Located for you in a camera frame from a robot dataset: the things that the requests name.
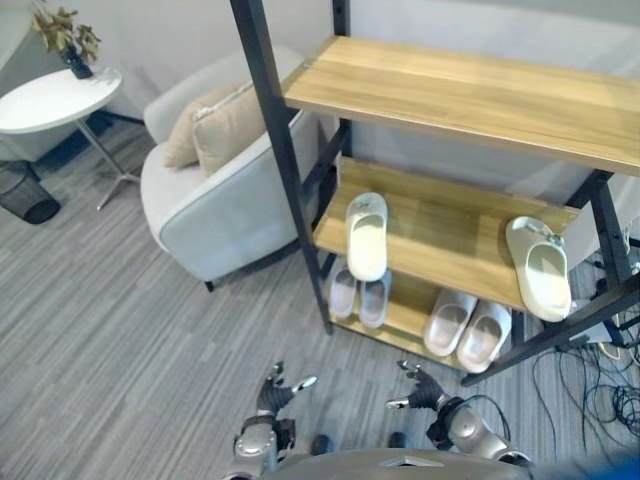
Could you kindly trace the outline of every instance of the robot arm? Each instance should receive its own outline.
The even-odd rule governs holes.
[[[418,381],[416,390],[407,397],[387,402],[388,408],[431,408],[437,420],[427,436],[439,450],[455,445],[462,453],[519,466],[531,461],[507,440],[495,433],[478,413],[460,397],[447,395],[435,379],[420,365],[398,362],[407,377]]]
[[[257,413],[245,420],[240,436],[233,445],[234,460],[225,480],[251,480],[278,466],[279,452],[295,445],[295,422],[276,420],[278,412],[295,395],[313,386],[317,377],[311,376],[283,387],[283,363],[273,366],[265,379],[256,402]]]

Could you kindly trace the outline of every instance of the black mesh wastebasket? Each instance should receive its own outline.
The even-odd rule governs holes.
[[[33,225],[46,222],[60,210],[28,162],[0,164],[0,206]]]

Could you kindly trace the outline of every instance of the pair of slippers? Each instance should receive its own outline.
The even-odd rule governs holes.
[[[424,330],[424,345],[438,357],[454,351],[471,373],[491,365],[511,331],[511,312],[473,295],[442,290]]]
[[[369,328],[379,328],[387,317],[391,271],[386,270],[382,278],[373,282],[360,282],[360,321]],[[331,281],[329,310],[339,318],[353,314],[358,281],[344,262],[336,269]]]
[[[547,322],[562,321],[571,310],[562,237],[532,217],[511,220],[506,237],[527,310]]]
[[[358,195],[347,208],[347,262],[331,282],[329,310],[336,317],[350,316],[360,282],[360,321],[379,328],[387,316],[391,271],[387,268],[388,208],[374,192]]]

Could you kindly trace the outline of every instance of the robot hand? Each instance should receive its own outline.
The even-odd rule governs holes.
[[[318,377],[309,376],[294,383],[290,387],[283,387],[283,372],[284,362],[276,363],[262,384],[262,388],[258,394],[258,401],[256,402],[258,415],[270,415],[275,418],[278,412],[284,408],[298,392],[310,388],[318,381]]]
[[[420,365],[413,365],[406,360],[397,362],[398,366],[407,372],[407,377],[416,380],[418,383],[416,389],[407,397],[389,400],[386,403],[387,408],[430,408],[438,411],[438,409],[451,399],[449,395],[444,393],[440,384],[428,373],[422,370]]]

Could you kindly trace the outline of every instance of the cream slide sandal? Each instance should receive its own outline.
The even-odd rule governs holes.
[[[347,264],[356,279],[379,280],[387,271],[387,203],[381,195],[358,195],[347,208]]]
[[[431,322],[425,324],[424,346],[438,357],[451,355],[469,323],[478,299],[467,293],[442,289]]]
[[[356,300],[356,279],[347,268],[344,259],[334,267],[335,274],[331,280],[329,292],[329,311],[336,317],[347,318],[353,313]]]
[[[391,270],[387,270],[380,280],[360,284],[360,321],[365,327],[382,326],[387,318],[390,292]]]
[[[498,304],[480,300],[456,349],[460,364],[471,373],[484,372],[511,332],[511,313]]]
[[[571,309],[571,290],[562,237],[532,217],[511,220],[506,236],[527,310],[547,322],[564,319]]]

